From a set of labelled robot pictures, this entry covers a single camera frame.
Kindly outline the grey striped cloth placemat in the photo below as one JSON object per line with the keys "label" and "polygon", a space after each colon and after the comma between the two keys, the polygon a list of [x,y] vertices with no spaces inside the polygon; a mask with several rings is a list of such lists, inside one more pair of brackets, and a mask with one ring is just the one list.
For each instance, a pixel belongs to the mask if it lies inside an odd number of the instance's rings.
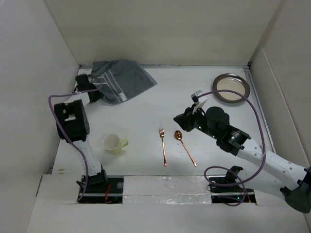
{"label": "grey striped cloth placemat", "polygon": [[100,88],[105,105],[118,105],[157,85],[156,80],[131,60],[93,63],[91,83]]}

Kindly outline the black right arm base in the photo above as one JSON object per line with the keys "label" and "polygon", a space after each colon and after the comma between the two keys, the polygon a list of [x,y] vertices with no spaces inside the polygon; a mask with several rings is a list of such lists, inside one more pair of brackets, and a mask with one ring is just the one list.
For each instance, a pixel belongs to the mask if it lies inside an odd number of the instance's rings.
{"label": "black right arm base", "polygon": [[[207,177],[212,183],[230,184],[239,182],[235,174],[238,175],[240,171],[243,171],[243,168],[240,166],[233,166],[230,170],[234,172],[234,174],[227,171],[225,175],[210,175]],[[254,190],[246,188],[244,192],[241,184],[230,187],[209,184],[207,186],[207,191],[211,193],[211,202],[213,204],[222,203],[225,205],[236,206],[242,201],[242,199],[243,203],[257,203]]]}

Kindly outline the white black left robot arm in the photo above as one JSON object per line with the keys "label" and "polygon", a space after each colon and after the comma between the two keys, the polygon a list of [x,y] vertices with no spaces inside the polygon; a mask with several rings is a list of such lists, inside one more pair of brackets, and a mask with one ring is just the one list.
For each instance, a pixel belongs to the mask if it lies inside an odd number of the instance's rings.
{"label": "white black left robot arm", "polygon": [[102,93],[99,91],[101,84],[92,84],[90,77],[87,74],[76,76],[75,91],[68,94],[69,99],[50,107],[60,139],[73,146],[85,171],[78,185],[101,193],[108,188],[108,178],[102,164],[94,157],[88,140],[90,126],[85,106],[98,101]]}

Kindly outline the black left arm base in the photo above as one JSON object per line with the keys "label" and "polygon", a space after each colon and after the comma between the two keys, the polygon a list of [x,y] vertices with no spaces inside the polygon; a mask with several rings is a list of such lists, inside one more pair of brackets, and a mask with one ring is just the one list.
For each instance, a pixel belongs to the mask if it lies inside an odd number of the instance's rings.
{"label": "black left arm base", "polygon": [[107,184],[87,185],[82,198],[84,187],[79,184],[78,203],[82,204],[122,204],[123,199],[123,176],[108,176]]}

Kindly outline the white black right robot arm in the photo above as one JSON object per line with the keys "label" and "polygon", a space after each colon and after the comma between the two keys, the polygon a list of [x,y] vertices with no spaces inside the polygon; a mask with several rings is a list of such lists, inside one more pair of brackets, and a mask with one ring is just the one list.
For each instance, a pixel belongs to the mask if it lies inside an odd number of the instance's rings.
{"label": "white black right robot arm", "polygon": [[218,182],[204,174],[211,192],[233,192],[241,188],[244,194],[250,188],[279,197],[301,213],[311,211],[311,169],[266,150],[249,134],[230,125],[229,115],[222,108],[210,107],[203,111],[188,107],[175,116],[174,121],[186,132],[197,129],[212,137],[221,150],[258,167],[257,171],[249,172],[241,166],[232,166]]}

